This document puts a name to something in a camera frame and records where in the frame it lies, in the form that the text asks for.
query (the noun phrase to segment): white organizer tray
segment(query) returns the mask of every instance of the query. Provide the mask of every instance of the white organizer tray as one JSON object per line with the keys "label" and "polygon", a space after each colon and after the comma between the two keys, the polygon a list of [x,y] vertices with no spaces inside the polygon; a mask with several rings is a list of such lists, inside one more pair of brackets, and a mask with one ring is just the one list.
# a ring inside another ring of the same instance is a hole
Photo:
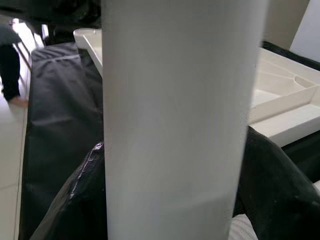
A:
{"label": "white organizer tray", "polygon": [[[73,32],[103,74],[102,32]],[[248,123],[280,147],[320,130],[320,72],[260,50]]]}

